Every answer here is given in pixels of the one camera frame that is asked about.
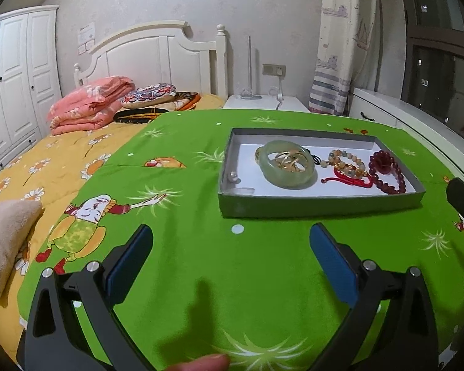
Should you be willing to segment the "fingertip at bottom edge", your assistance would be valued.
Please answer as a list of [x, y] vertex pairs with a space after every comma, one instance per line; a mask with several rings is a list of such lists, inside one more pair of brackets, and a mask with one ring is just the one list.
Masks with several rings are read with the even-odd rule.
[[173, 364], [165, 371], [227, 371], [230, 367], [230, 357], [227, 354], [214, 353], [195, 360]]

